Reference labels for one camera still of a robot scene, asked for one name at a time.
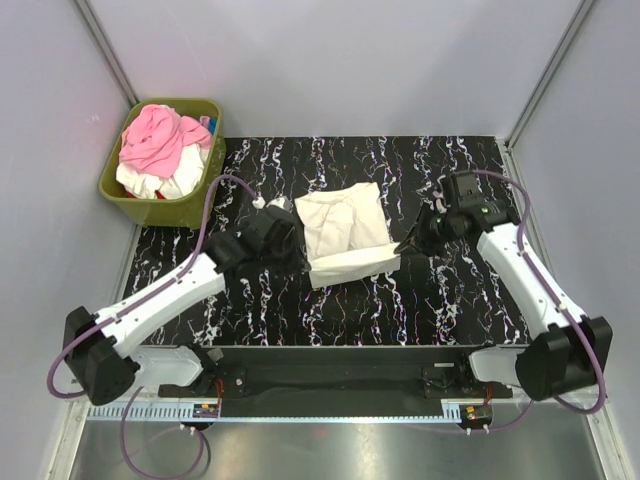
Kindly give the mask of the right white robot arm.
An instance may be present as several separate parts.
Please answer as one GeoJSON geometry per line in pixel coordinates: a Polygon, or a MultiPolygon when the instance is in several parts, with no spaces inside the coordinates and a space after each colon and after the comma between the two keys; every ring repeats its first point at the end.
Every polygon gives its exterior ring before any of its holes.
{"type": "Polygon", "coordinates": [[[530,335],[525,347],[482,347],[454,371],[454,384],[476,396],[489,383],[518,387],[533,401],[554,399],[581,414],[600,410],[607,399],[604,370],[613,330],[604,317],[590,317],[559,286],[525,235],[531,209],[522,214],[486,197],[480,170],[453,173],[441,182],[445,210],[420,213],[397,256],[441,256],[447,244],[464,241],[495,271],[516,302],[530,335]]]}

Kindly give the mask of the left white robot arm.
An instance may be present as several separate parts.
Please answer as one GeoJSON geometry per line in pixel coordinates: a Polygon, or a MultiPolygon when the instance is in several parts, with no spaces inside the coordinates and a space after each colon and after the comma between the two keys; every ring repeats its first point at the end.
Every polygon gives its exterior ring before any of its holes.
{"type": "Polygon", "coordinates": [[[72,311],[65,325],[64,361],[83,394],[103,406],[139,387],[184,396],[214,390],[220,368],[204,348],[156,348],[145,340],[253,271],[307,270],[303,243],[293,204],[280,197],[240,225],[209,237],[187,260],[136,294],[95,313],[83,307],[72,311]]]}

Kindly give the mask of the cream white t shirt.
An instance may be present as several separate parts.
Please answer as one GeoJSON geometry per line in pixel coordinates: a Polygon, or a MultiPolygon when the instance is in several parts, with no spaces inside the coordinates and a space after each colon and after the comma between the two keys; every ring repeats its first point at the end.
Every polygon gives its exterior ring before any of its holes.
{"type": "Polygon", "coordinates": [[[401,266],[375,182],[315,191],[294,200],[314,289],[392,273],[401,266]]]}

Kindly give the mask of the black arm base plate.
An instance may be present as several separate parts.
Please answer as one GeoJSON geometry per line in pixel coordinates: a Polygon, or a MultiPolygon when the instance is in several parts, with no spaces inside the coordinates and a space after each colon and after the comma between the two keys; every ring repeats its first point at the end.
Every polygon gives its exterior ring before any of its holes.
{"type": "Polygon", "coordinates": [[[426,398],[509,398],[511,389],[475,379],[465,346],[218,347],[193,386],[163,385],[159,395],[247,398],[277,389],[311,392],[391,391],[426,398]]]}

